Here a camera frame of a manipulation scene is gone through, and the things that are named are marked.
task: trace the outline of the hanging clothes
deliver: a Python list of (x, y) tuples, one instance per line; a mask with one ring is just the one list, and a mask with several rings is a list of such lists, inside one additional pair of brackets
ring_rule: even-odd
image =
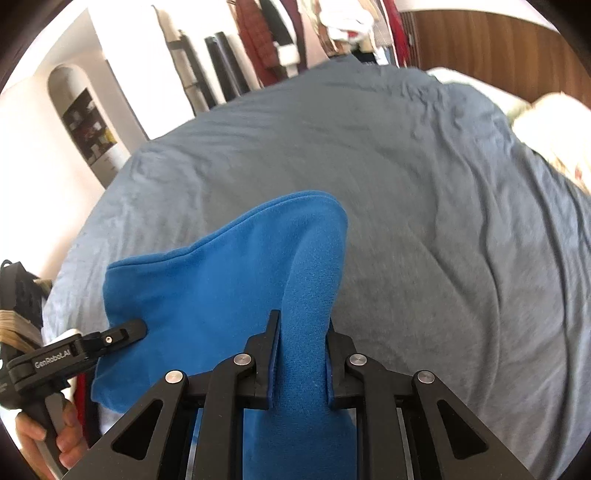
[(377, 20), (379, 18), (378, 16), (378, 9), (375, 5), (375, 3), (372, 2), (372, 0), (357, 0), (359, 2), (359, 5), (361, 5), (361, 8), (363, 8), (364, 10), (367, 10), (369, 13), (371, 13), (371, 16), (374, 18), (374, 20)]
[(301, 0), (297, 0), (297, 3), (304, 30), (304, 41), (306, 42), (306, 63), (307, 67), (310, 69), (325, 62), (329, 58), (320, 44), (318, 33), (314, 29), (314, 24), (306, 12), (305, 6), (302, 4)]
[(312, 23), (312, 27), (314, 28), (314, 32), (316, 35), (318, 34), (318, 14), (317, 14), (317, 0), (298, 0), (298, 7), (300, 9), (300, 13), (302, 15), (306, 15), (310, 23)]
[(384, 6), (384, 0), (375, 0), (375, 2), (376, 2), (376, 5), (378, 6), (380, 13), (382, 14), (382, 16), (386, 22), (388, 34), (392, 40), (392, 45), (390, 45), (389, 47), (384, 47), (386, 57), (388, 58), (388, 63), (394, 64), (397, 67), (400, 67), (400, 65), (398, 63), (398, 57), (396, 55), (396, 52), (394, 51), (394, 35), (392, 33), (392, 28), (390, 27), (390, 20), (388, 18), (388, 13), (386, 12), (386, 7)]
[(310, 15), (310, 20), (312, 20), (318, 39), (326, 55), (334, 57), (351, 53), (351, 45), (347, 41), (333, 40), (330, 38), (327, 27), (320, 22), (319, 15), (322, 11), (320, 0), (303, 0), (303, 5)]
[(297, 75), (300, 54), (296, 47), (296, 29), (283, 4), (276, 0), (260, 0), (261, 11), (275, 40), (279, 63), (288, 77)]
[(236, 0), (236, 23), (244, 50), (261, 83), (269, 86), (279, 82), (279, 76), (272, 69), (279, 66), (277, 50), (255, 0)]
[(398, 62), (401, 67), (405, 67), (410, 60), (410, 48), (408, 47), (408, 39), (402, 26), (402, 18), (394, 4), (394, 0), (383, 0), (383, 2), (390, 21), (390, 30), (394, 39)]
[(374, 18), (358, 0), (319, 0), (319, 5), (320, 22), (332, 40), (355, 44), (372, 31)]
[(364, 2), (369, 2), (375, 9), (374, 16), (374, 39), (376, 47), (391, 47), (394, 44), (394, 39), (384, 14), (379, 9), (375, 0), (359, 0), (363, 5)]
[(293, 24), (293, 27), (295, 29), (295, 42), (297, 44), (298, 52), (300, 53), (300, 63), (298, 64), (297, 68), (299, 72), (303, 72), (308, 68), (304, 18), (300, 14), (298, 0), (281, 0), (281, 3), (287, 11), (287, 14), (291, 19), (291, 23)]

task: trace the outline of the wooden headboard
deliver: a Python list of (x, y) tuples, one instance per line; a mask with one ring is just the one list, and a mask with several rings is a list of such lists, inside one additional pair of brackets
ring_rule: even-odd
[(553, 30), (468, 10), (404, 12), (402, 20), (413, 66), (457, 70), (528, 102), (564, 92), (591, 108), (591, 77)]

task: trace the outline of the blue cloth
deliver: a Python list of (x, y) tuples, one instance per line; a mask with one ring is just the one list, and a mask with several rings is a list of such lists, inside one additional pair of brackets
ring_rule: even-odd
[(355, 429), (327, 406), (325, 361), (346, 230), (333, 197), (300, 192), (190, 247), (113, 263), (103, 288), (109, 323), (140, 317), (148, 335), (100, 359), (93, 399), (124, 412), (167, 371), (204, 372), (241, 352), (280, 309), (273, 407), (245, 412), (243, 476), (355, 478)]

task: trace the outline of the human hand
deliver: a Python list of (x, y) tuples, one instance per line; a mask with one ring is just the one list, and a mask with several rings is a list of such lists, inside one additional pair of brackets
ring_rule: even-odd
[[(88, 444), (82, 435), (82, 425), (78, 421), (76, 407), (67, 402), (63, 411), (65, 428), (57, 436), (60, 449), (60, 462), (66, 468), (72, 468), (88, 450)], [(16, 419), (17, 437), (22, 445), (22, 454), (33, 469), (47, 479), (53, 480), (53, 474), (37, 448), (35, 441), (45, 440), (46, 430), (25, 413), (20, 412)]]

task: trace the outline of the grey bedsheet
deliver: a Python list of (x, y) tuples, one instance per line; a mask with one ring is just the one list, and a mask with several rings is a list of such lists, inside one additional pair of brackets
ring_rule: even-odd
[(335, 328), (389, 369), (432, 369), (557, 478), (591, 430), (589, 198), (487, 98), (418, 70), (331, 61), (142, 147), (72, 246), (46, 337), (107, 326), (110, 262), (304, 189), (349, 217)]

